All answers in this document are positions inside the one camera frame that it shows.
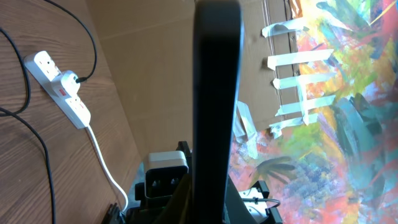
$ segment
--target painting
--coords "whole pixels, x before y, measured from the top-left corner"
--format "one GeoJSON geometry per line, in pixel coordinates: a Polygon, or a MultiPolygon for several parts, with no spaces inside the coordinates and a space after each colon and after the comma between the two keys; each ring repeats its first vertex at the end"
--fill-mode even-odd
{"type": "Polygon", "coordinates": [[[316,123],[257,135],[258,158],[234,141],[238,190],[265,180],[286,223],[398,223],[398,5],[393,0],[301,0],[310,30],[298,51],[334,49],[300,74],[336,72],[307,98],[336,95],[316,123]]]}

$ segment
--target wooden table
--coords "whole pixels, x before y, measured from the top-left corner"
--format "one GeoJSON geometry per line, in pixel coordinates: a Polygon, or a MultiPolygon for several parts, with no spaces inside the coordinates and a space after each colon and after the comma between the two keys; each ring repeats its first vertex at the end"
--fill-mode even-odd
{"type": "MultiPolygon", "coordinates": [[[[77,15],[95,35],[84,0],[54,0],[77,15]]],[[[22,56],[46,50],[60,70],[86,76],[93,49],[84,29],[60,9],[41,0],[0,0],[0,26],[22,56]]],[[[99,41],[98,66],[79,96],[91,112],[91,127],[109,171],[128,192],[141,161],[99,41]]],[[[32,99],[20,116],[45,141],[55,186],[57,223],[100,223],[109,204],[124,205],[97,160],[90,137],[76,129],[29,74],[32,99]]],[[[17,57],[0,34],[0,106],[15,111],[25,99],[17,57]]],[[[50,223],[51,202],[43,149],[14,118],[0,118],[0,223],[50,223]]]]}

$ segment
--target black cable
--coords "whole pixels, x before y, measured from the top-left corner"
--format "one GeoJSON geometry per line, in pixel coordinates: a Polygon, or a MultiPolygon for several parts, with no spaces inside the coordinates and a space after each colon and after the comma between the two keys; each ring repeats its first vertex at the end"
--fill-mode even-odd
{"type": "MultiPolygon", "coordinates": [[[[29,77],[27,75],[27,71],[24,65],[24,61],[18,51],[17,46],[15,45],[15,43],[12,41],[11,37],[8,36],[7,32],[4,31],[1,27],[0,27],[0,32],[7,38],[7,40],[10,42],[12,48],[14,49],[15,53],[17,54],[19,63],[21,65],[21,69],[22,72],[24,74],[24,79],[25,79],[25,88],[26,88],[26,99],[25,99],[25,103],[24,105],[17,111],[13,112],[14,114],[19,114],[21,112],[23,112],[28,106],[29,106],[29,102],[30,102],[30,83],[29,83],[29,77]]],[[[6,113],[0,113],[0,117],[5,117],[5,116],[10,116],[6,113]]]]}
{"type": "Polygon", "coordinates": [[[20,118],[18,115],[16,115],[13,112],[10,112],[4,108],[0,107],[0,111],[6,113],[8,116],[12,116],[18,121],[20,121],[22,124],[27,126],[30,131],[37,137],[37,139],[40,141],[40,143],[43,146],[44,149],[44,154],[45,154],[45,166],[47,168],[47,175],[49,177],[49,184],[50,184],[50,194],[51,194],[51,209],[52,209],[52,223],[55,224],[55,193],[54,193],[54,184],[52,182],[52,175],[51,175],[51,168],[50,168],[50,159],[49,159],[49,151],[47,150],[47,146],[45,145],[43,139],[40,137],[40,135],[37,133],[37,131],[32,128],[32,126],[26,122],[24,119],[20,118]]]}
{"type": "Polygon", "coordinates": [[[269,208],[276,208],[280,205],[280,201],[272,198],[242,198],[243,202],[275,202],[276,204],[269,208]]]}
{"type": "Polygon", "coordinates": [[[52,4],[55,7],[58,7],[62,11],[66,12],[67,14],[69,14],[70,16],[75,18],[80,23],[80,25],[83,26],[83,28],[87,31],[87,34],[90,36],[90,39],[91,39],[91,42],[93,43],[93,48],[94,48],[94,65],[93,65],[93,69],[92,69],[92,71],[90,72],[90,74],[87,77],[81,77],[81,78],[77,78],[76,79],[77,83],[81,83],[81,82],[86,81],[89,77],[91,77],[93,75],[93,73],[95,71],[95,67],[97,66],[97,48],[96,48],[96,45],[95,45],[95,41],[94,41],[93,35],[88,30],[87,26],[84,25],[84,23],[81,20],[79,20],[79,18],[77,18],[75,15],[73,15],[73,13],[71,13],[68,9],[65,9],[64,7],[58,5],[57,3],[55,3],[55,2],[53,2],[51,0],[44,0],[44,1],[52,4]]]}

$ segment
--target black pole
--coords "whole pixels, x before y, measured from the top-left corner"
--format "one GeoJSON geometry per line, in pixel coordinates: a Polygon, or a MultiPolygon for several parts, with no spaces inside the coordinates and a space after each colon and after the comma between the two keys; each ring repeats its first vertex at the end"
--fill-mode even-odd
{"type": "Polygon", "coordinates": [[[193,219],[221,223],[238,99],[243,22],[237,1],[198,1],[193,31],[193,219]]]}

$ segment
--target power outlet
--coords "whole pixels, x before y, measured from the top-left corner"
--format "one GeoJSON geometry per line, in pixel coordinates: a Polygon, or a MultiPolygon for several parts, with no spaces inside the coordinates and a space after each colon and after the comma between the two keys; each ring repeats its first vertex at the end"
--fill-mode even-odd
{"type": "Polygon", "coordinates": [[[55,65],[46,51],[28,55],[25,59],[25,66],[35,79],[42,85],[44,90],[51,96],[61,110],[66,114],[77,129],[89,125],[91,114],[86,105],[76,95],[71,98],[62,99],[54,91],[51,81],[61,75],[61,71],[55,65]]]}

